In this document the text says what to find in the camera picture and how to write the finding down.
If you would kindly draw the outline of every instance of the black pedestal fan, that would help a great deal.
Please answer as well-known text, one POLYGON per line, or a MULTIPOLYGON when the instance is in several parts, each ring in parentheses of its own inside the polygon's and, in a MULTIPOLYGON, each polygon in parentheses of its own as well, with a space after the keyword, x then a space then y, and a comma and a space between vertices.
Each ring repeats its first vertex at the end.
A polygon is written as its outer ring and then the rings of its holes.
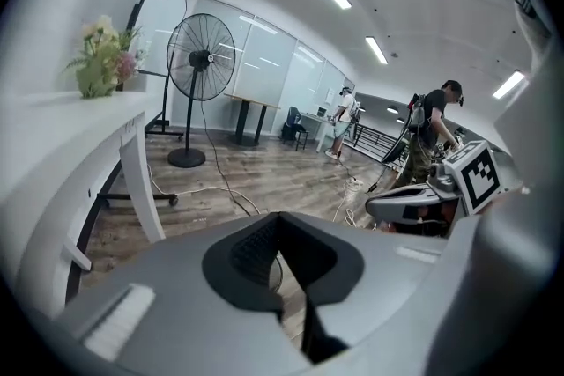
POLYGON ((170 78, 189 98, 186 143, 168 154, 168 163, 193 168, 205 162, 205 154, 190 148, 190 119, 194 100, 210 100, 221 94, 233 75, 235 45, 226 25, 209 14, 184 19, 170 36, 167 49, 170 78))

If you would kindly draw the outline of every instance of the camouflage pants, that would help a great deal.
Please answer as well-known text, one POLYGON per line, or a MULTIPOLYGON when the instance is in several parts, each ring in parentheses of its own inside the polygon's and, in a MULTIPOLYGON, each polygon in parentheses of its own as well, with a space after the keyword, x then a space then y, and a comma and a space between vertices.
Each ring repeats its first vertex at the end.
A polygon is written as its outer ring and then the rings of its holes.
POLYGON ((409 141, 409 157, 405 163, 404 171, 399 175, 392 188, 411 185, 412 179, 415 183, 427 181, 429 169, 431 168, 431 156, 433 151, 427 147, 423 140, 417 135, 413 135, 409 141))

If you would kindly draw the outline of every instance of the desk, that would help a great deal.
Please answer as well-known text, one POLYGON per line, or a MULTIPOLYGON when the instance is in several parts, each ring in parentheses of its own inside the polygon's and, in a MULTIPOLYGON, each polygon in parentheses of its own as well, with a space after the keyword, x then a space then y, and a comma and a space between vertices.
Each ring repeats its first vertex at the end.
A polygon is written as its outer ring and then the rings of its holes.
POLYGON ((0 255, 4 277, 20 301, 49 316, 64 306, 70 259, 83 269, 90 266, 70 236, 84 225, 80 209, 90 187, 118 153, 147 239, 165 238, 145 155, 151 99, 141 92, 96 100, 52 92, 0 100, 0 255))
POLYGON ((264 102, 260 102, 258 100, 251 100, 239 96, 233 96, 232 94, 225 94, 225 95, 231 99, 241 101, 241 110, 239 110, 239 119, 237 120, 237 130, 235 131, 235 135, 232 136, 232 141, 235 144, 238 144, 239 146, 247 146, 247 147, 258 146, 258 138, 261 136, 261 129, 263 128, 266 108, 271 107, 279 110, 280 107, 271 104, 265 104, 264 102), (254 138, 252 136, 243 135, 243 131, 245 129, 245 122, 247 121, 247 114, 249 112, 249 105, 251 103, 263 106, 263 109, 261 110, 261 117, 258 120, 258 126, 256 127, 256 133, 254 138))
POLYGON ((323 141, 325 140, 325 137, 327 136, 328 128, 334 127, 334 123, 327 120, 327 118, 322 118, 322 117, 317 116, 315 114, 310 114, 310 113, 300 113, 300 114, 303 118, 308 118, 308 119, 311 119, 313 121, 319 122, 319 126, 317 127, 317 133, 315 134, 315 137, 319 138, 319 144, 317 145, 317 152, 319 152, 321 150, 321 148, 323 147, 323 141), (321 136, 319 136, 319 129, 322 130, 321 136))

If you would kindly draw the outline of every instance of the fan grille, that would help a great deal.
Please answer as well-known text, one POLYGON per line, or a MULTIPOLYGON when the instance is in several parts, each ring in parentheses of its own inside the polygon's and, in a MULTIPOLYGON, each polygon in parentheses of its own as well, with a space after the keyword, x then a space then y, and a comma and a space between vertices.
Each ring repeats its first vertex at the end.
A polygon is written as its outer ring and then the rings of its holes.
POLYGON ((176 87, 188 97, 192 78, 196 77, 194 100, 213 99, 226 89, 233 75, 235 58, 233 36, 220 19, 210 14, 185 18, 168 42, 168 73, 176 87), (192 65, 195 53, 210 56, 196 68, 196 73, 192 65))

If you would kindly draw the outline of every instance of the railing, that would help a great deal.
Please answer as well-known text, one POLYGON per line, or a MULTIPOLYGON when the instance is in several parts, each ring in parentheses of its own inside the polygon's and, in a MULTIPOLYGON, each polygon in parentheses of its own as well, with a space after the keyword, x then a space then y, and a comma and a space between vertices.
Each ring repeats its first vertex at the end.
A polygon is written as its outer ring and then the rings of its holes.
MULTIPOLYGON (((356 124, 356 128, 352 125, 349 133, 345 135, 346 144, 349 144, 354 149, 364 151, 363 153, 378 161, 382 160, 383 156, 388 153, 396 141, 397 139, 393 136, 386 135, 362 124, 356 124)), ((404 167, 404 161, 402 159, 396 160, 393 166, 404 167)))

